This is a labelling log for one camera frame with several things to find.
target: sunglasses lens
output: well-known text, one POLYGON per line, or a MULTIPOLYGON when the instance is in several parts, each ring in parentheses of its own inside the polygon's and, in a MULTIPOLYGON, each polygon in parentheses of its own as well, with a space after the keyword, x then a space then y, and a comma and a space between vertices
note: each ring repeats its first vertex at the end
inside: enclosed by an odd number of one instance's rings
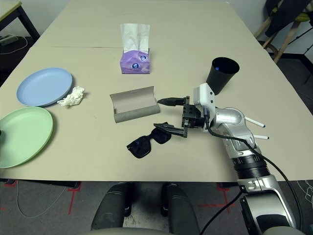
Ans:
POLYGON ((127 145, 127 149, 137 158, 143 158, 151 151, 150 140, 147 136, 142 136, 127 145))
POLYGON ((165 133, 157 128, 153 129, 150 135, 156 142, 163 144, 171 139, 171 134, 165 133))

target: tissue box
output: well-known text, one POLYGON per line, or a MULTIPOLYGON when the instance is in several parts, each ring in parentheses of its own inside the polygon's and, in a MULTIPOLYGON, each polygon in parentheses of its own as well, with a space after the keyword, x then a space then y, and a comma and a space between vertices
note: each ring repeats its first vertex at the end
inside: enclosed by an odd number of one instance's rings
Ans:
POLYGON ((139 50, 124 52, 120 65, 122 73, 150 73, 150 49, 148 54, 139 50))

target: red tape mark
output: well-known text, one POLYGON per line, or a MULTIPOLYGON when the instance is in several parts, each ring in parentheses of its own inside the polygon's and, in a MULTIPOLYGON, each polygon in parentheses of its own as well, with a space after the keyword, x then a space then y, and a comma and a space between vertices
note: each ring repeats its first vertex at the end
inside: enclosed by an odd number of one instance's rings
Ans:
MULTIPOLYGON (((225 192, 225 191, 223 191, 223 194, 224 194, 225 204, 227 204, 228 202, 227 202, 226 192, 225 192)), ((226 208, 226 210, 227 210, 227 213, 228 213, 228 214, 230 214, 230 208, 229 208, 229 207, 227 207, 227 208, 226 208)))
POLYGON ((225 203, 223 204, 201 204, 201 205, 197 205, 198 207, 224 207, 226 206, 225 203))
POLYGON ((218 191, 229 191, 229 188, 221 188, 218 183, 216 183, 216 187, 218 191))
MULTIPOLYGON (((229 189, 229 188, 221 188, 218 183, 216 183, 216 187, 217 187, 217 190, 218 190, 218 191, 222 191, 222 192, 223 192, 223 196, 224 196, 224 200, 225 200, 225 205, 226 205, 226 204, 228 203, 226 191, 229 191, 230 189, 229 189)), ((230 214, 230 208, 227 207, 226 210, 227 210, 227 213, 230 214)))
POLYGON ((69 205, 69 209, 68 209, 68 215, 70 215, 70 212, 72 211, 72 206, 73 206, 73 203, 74 203, 75 193, 76 193, 76 192, 80 192, 81 186, 82 186, 82 182, 80 182, 78 188, 69 188, 69 189, 68 189, 68 191, 72 192, 72 198, 71 198, 71 200, 70 200, 70 205, 69 205))
POLYGON ((12 188, 13 188, 13 187, 15 187, 15 185, 16 185, 16 181, 14 181, 14 183, 11 184, 11 185, 9 185, 9 184, 4 184, 4 186, 5 186, 5 187, 8 187, 8 188, 9 188, 9 187, 12 187, 12 188))

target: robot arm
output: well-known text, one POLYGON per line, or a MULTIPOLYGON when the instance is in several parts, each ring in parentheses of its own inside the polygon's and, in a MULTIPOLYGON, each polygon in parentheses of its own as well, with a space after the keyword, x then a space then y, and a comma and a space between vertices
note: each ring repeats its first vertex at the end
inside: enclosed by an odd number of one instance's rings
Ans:
MULTIPOLYGON (((252 132, 246 126, 244 114, 235 108, 219 109, 215 107, 214 93, 204 83, 194 89, 194 105, 189 104, 189 97, 171 103, 167 99, 159 100, 164 105, 183 105, 182 127, 175 128, 167 124, 155 126, 168 133, 187 137, 188 128, 200 128, 207 132, 203 109, 209 113, 209 126, 223 136, 244 139, 258 153, 261 150, 252 132)), ((238 175, 240 190, 247 195, 241 201, 242 213, 249 234, 261 235, 267 229, 277 226, 296 228, 290 207, 277 183, 270 174, 266 162, 255 155, 243 142, 223 139, 228 156, 233 162, 238 175)))

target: white wall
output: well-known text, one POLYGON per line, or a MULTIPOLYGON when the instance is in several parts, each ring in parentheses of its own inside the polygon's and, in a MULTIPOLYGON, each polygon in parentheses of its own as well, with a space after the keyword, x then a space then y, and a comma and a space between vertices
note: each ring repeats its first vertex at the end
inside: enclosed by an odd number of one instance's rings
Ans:
MULTIPOLYGON (((202 1, 220 1, 225 2, 225 0, 202 0, 202 1)), ((38 30, 39 34, 42 34, 52 23, 52 21, 58 16, 62 9, 66 6, 69 0, 22 0, 22 7, 27 13, 30 20, 33 22, 34 26, 38 30)), ((261 23, 267 18, 267 13, 264 9, 266 0, 228 0, 237 14, 245 22, 249 30, 254 33, 260 27, 261 23)), ((278 33, 273 41, 274 46, 277 49, 280 48, 283 43, 287 32, 289 31, 291 24, 278 33)), ((305 32, 311 26, 308 22, 302 23, 299 30, 296 33, 300 35, 305 32)), ((6 34, 16 34, 21 36, 27 36, 28 33, 24 29, 23 25, 19 20, 14 20, 8 27, 6 27, 0 35, 6 34)), ((261 36, 259 40, 264 40, 267 37, 265 35, 261 36)), ((306 48, 308 48, 313 40, 313 30, 308 34, 298 39, 296 42, 289 45, 286 49, 286 53, 304 53, 306 48)), ((308 52, 308 57, 313 57, 313 52, 308 52)))
MULTIPOLYGON (((2 1, 18 1, 18 0, 0 0, 2 1)), ((67 5, 69 0, 21 0, 22 7, 35 28, 42 34, 49 25, 54 21, 58 14, 67 5)), ((19 19, 15 19, 0 35, 15 34, 21 36, 29 36, 19 19)))

